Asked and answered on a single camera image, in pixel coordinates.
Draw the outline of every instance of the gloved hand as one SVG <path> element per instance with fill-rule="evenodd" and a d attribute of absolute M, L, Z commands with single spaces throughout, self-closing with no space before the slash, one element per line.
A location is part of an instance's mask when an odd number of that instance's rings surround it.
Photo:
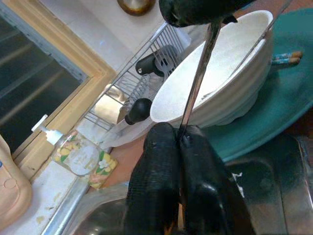
<path fill-rule="evenodd" d="M 232 174 L 198 127 L 188 126 L 178 142 L 170 124 L 158 123 L 143 150 L 129 184 L 125 234 L 165 234 L 177 222 L 179 201 L 190 235 L 254 234 Z"/>
<path fill-rule="evenodd" d="M 232 14 L 255 0 L 159 0 L 163 18 L 172 26 L 208 24 L 217 18 L 236 22 Z"/>
<path fill-rule="evenodd" d="M 135 166 L 126 199 L 124 234 L 163 235 L 178 218 L 179 148 L 174 128 L 151 128 Z"/>

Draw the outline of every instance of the white bowl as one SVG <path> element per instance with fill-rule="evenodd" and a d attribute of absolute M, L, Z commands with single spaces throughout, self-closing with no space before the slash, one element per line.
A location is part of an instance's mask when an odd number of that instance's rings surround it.
<path fill-rule="evenodd" d="M 271 32 L 230 77 L 272 21 L 269 11 L 255 11 L 221 29 L 207 67 L 190 124 L 228 124 L 243 116 L 256 101 L 272 56 Z M 170 75 L 158 91 L 150 111 L 155 122 L 178 126 L 187 102 L 204 43 Z"/>

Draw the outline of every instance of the white wall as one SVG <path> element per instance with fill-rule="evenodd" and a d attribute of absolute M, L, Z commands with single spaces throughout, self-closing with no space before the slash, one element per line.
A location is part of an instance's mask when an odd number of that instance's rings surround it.
<path fill-rule="evenodd" d="M 41 0 L 91 49 L 119 71 L 163 23 L 156 1 L 141 17 L 126 14 L 116 0 Z"/>

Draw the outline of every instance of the sink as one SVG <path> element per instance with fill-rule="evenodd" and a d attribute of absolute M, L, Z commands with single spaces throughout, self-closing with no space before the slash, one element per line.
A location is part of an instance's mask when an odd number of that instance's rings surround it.
<path fill-rule="evenodd" d="M 280 135 L 226 165 L 243 189 L 257 234 L 313 231 L 307 165 L 295 139 Z M 126 193 L 127 185 L 119 184 L 85 195 L 63 234 L 122 234 Z"/>

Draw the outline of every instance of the teal tray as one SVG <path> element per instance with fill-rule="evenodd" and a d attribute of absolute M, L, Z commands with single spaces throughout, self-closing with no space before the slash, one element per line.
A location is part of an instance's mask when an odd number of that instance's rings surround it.
<path fill-rule="evenodd" d="M 273 27 L 274 53 L 301 50 L 299 65 L 272 70 L 251 110 L 225 126 L 203 128 L 224 161 L 271 140 L 313 105 L 313 8 L 279 17 Z"/>

